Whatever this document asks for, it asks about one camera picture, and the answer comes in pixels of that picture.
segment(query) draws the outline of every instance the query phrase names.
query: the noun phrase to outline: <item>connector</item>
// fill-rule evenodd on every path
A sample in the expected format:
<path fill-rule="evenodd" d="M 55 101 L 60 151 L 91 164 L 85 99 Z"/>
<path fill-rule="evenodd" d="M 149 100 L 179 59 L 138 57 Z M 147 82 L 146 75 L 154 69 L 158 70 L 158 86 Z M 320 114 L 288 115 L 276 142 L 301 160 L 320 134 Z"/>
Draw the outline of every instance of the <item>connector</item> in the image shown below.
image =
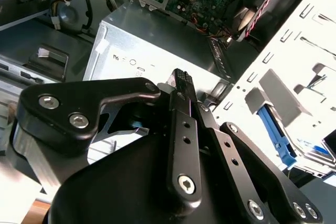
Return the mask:
<path fill-rule="evenodd" d="M 55 30 L 61 30 L 61 25 L 60 25 L 60 21 L 59 21 L 59 17 L 51 17 L 51 22 L 55 27 Z"/>

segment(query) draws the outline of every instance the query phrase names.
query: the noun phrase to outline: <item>white sticker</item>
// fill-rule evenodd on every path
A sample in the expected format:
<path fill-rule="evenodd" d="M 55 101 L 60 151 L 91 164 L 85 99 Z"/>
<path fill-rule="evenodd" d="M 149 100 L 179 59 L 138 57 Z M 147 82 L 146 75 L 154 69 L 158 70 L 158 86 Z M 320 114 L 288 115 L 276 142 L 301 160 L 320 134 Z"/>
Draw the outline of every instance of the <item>white sticker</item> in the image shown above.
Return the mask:
<path fill-rule="evenodd" d="M 105 39 L 102 39 L 98 46 L 96 47 L 95 51 L 99 54 L 102 54 L 103 52 L 105 52 L 105 49 L 110 45 L 110 43 L 105 40 Z"/>

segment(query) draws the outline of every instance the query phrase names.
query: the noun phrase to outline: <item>red wire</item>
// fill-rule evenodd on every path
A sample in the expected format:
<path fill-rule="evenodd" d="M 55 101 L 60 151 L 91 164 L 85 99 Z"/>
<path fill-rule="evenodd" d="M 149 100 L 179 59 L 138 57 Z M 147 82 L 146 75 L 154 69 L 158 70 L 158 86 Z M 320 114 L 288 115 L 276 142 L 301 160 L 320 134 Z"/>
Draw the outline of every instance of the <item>red wire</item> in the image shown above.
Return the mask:
<path fill-rule="evenodd" d="M 259 13 L 258 13 L 257 17 L 255 18 L 255 20 L 253 20 L 252 25 L 250 26 L 250 28 L 246 31 L 245 37 L 249 36 L 249 34 L 251 33 L 251 31 L 254 29 L 254 27 L 256 26 L 256 23 L 258 22 L 259 18 L 261 17 L 261 14 L 265 10 L 265 8 L 268 6 L 269 2 L 270 2 L 270 0 L 266 0 L 264 2 L 263 6 L 259 9 Z"/>

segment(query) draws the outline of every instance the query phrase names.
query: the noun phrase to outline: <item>printed symbol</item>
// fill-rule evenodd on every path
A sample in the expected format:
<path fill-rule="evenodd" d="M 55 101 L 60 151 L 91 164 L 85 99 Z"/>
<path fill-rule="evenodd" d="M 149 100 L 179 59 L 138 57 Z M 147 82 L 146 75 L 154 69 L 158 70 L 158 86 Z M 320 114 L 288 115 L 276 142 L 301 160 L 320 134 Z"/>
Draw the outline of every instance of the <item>printed symbol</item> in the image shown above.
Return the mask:
<path fill-rule="evenodd" d="M 133 60 L 133 59 L 130 60 L 130 64 L 131 64 L 132 66 L 134 66 L 135 64 L 137 64 L 136 62 L 137 62 L 136 60 Z"/>

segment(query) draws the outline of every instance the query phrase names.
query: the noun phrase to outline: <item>screw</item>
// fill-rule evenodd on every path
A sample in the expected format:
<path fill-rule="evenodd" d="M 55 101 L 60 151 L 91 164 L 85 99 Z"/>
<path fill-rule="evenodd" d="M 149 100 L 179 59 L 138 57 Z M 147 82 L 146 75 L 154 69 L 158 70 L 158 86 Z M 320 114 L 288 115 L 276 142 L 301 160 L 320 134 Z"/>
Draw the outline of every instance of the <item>screw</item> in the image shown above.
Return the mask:
<path fill-rule="evenodd" d="M 55 97 L 45 95 L 38 99 L 38 103 L 46 109 L 53 110 L 59 106 L 59 101 Z"/>
<path fill-rule="evenodd" d="M 188 176 L 181 175 L 178 184 L 186 194 L 193 194 L 195 191 L 195 184 Z"/>
<path fill-rule="evenodd" d="M 293 202 L 293 205 L 294 205 L 294 209 L 298 213 L 298 215 L 301 216 L 303 219 L 305 219 L 306 218 L 306 213 L 304 212 L 304 210 L 295 202 Z"/>
<path fill-rule="evenodd" d="M 204 110 L 205 112 L 209 111 L 209 108 L 207 106 L 205 106 L 204 104 L 200 103 L 199 106 L 201 107 L 202 110 Z"/>
<path fill-rule="evenodd" d="M 306 209 L 308 210 L 308 212 L 310 213 L 310 215 L 312 215 L 314 217 L 314 219 L 318 218 L 317 213 L 314 211 L 314 209 L 312 209 L 311 206 L 309 206 L 308 204 L 306 204 Z"/>
<path fill-rule="evenodd" d="M 230 124 L 229 126 L 230 126 L 231 130 L 233 130 L 233 131 L 236 132 L 236 133 L 238 132 L 238 129 L 237 129 L 236 126 L 234 126 L 234 125 L 232 125 L 232 124 Z"/>
<path fill-rule="evenodd" d="M 182 100 L 185 100 L 185 97 L 184 97 L 184 95 L 183 95 L 181 92 L 177 93 L 177 95 L 178 95 Z"/>
<path fill-rule="evenodd" d="M 155 91 L 155 86 L 153 84 L 147 82 L 145 85 L 150 91 Z"/>
<path fill-rule="evenodd" d="M 79 129 L 84 129 L 89 125 L 89 120 L 81 114 L 73 114 L 69 121 L 74 127 Z"/>
<path fill-rule="evenodd" d="M 261 207 L 257 203 L 255 203 L 253 200 L 248 201 L 248 208 L 258 220 L 264 219 L 264 213 L 262 212 Z"/>

